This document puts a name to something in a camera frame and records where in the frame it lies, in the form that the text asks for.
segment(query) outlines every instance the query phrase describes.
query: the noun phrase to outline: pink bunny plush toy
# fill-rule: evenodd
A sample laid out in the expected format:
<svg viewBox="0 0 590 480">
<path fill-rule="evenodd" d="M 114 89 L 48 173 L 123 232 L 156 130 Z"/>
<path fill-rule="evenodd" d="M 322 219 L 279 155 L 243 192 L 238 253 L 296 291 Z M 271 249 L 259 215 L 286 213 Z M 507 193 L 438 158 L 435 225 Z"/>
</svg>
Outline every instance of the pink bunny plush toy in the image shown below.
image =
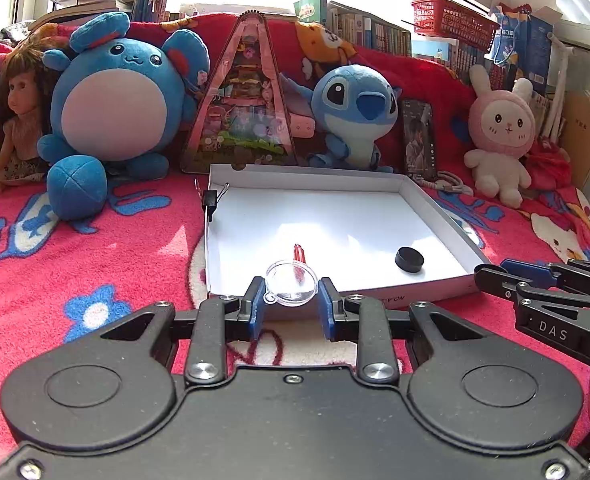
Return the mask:
<svg viewBox="0 0 590 480">
<path fill-rule="evenodd" d="M 517 209 L 522 203 L 518 187 L 531 185 L 531 177 L 518 160 L 535 139 L 535 119 L 529 108 L 533 85 L 518 79 L 512 92 L 491 90 L 482 65 L 470 68 L 470 81 L 478 98 L 470 107 L 469 134 L 477 147 L 464 155 L 473 170 L 475 188 L 482 195 Z"/>
</svg>

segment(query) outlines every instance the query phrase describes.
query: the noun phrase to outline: red plastic basket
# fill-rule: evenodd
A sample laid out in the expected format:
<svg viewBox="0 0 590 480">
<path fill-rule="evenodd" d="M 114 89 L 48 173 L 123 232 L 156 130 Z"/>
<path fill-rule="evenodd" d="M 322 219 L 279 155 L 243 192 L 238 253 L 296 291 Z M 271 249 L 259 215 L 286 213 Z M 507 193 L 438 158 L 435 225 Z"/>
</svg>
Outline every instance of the red plastic basket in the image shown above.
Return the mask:
<svg viewBox="0 0 590 480">
<path fill-rule="evenodd" d="M 486 53 L 491 51 L 499 24 L 450 0 L 415 0 L 415 32 L 456 38 Z"/>
</svg>

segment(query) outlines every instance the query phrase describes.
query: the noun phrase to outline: black hockey puck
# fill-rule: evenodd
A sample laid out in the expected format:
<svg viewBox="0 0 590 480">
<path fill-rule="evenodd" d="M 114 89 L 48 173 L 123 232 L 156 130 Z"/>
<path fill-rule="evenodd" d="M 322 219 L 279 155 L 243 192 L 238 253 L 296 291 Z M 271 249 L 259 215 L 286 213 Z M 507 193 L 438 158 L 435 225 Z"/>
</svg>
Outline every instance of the black hockey puck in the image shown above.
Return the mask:
<svg viewBox="0 0 590 480">
<path fill-rule="evenodd" d="M 419 272 L 424 265 L 424 256 L 411 247 L 400 247 L 395 255 L 395 264 L 406 272 Z"/>
</svg>

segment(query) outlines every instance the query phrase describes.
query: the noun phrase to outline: stitch plush toy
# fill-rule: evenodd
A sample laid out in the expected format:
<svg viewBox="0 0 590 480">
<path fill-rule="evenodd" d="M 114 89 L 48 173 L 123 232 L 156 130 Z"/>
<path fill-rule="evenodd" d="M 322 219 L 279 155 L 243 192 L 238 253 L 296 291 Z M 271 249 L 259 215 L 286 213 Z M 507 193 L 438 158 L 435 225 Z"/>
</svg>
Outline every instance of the stitch plush toy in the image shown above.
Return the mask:
<svg viewBox="0 0 590 480">
<path fill-rule="evenodd" d="M 469 112 L 469 134 L 477 150 L 464 155 L 464 164 L 473 170 L 475 188 L 482 195 L 518 208 L 522 196 L 518 186 L 527 188 L 531 177 L 518 160 L 535 139 L 535 119 L 528 102 L 533 85 L 519 79 L 513 92 L 491 90 L 482 65 L 470 68 L 470 81 L 478 98 Z"/>
<path fill-rule="evenodd" d="M 317 168 L 392 171 L 379 167 L 381 153 L 374 141 L 397 120 L 398 91 L 379 73 L 362 65 L 331 70 L 314 90 L 282 76 L 311 105 L 317 127 L 326 132 L 328 153 L 309 156 Z"/>
<path fill-rule="evenodd" d="M 163 178 L 168 160 L 157 153 L 197 110 L 198 84 L 209 56 L 190 30 L 173 33 L 159 49 L 125 38 L 124 12 L 102 14 L 70 37 L 72 61 L 59 50 L 44 64 L 61 70 L 52 99 L 52 135 L 38 144 L 54 166 L 46 186 L 53 211 L 64 220 L 101 210 L 107 193 L 104 166 L 139 180 Z"/>
<path fill-rule="evenodd" d="M 306 80 L 315 75 L 321 79 L 326 72 L 348 64 L 357 52 L 351 43 L 319 23 L 295 23 L 299 46 L 306 56 L 302 60 L 302 72 Z"/>
</svg>

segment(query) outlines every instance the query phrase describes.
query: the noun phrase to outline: white tray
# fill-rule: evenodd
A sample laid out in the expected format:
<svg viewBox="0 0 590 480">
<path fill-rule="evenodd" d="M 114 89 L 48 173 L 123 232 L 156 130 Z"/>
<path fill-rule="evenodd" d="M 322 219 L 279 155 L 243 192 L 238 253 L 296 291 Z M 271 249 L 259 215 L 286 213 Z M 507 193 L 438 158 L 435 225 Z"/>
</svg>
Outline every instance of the white tray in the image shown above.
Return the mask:
<svg viewBox="0 0 590 480">
<path fill-rule="evenodd" d="M 242 296 L 271 263 L 292 259 L 294 244 L 303 247 L 317 276 L 331 278 L 340 293 L 373 296 L 387 308 L 474 292 L 475 266 L 489 263 L 404 175 L 212 165 L 209 189 L 221 190 L 226 183 L 229 190 L 213 221 L 205 223 L 211 296 Z M 421 272 L 396 266 L 395 253 L 403 246 L 422 253 Z"/>
</svg>

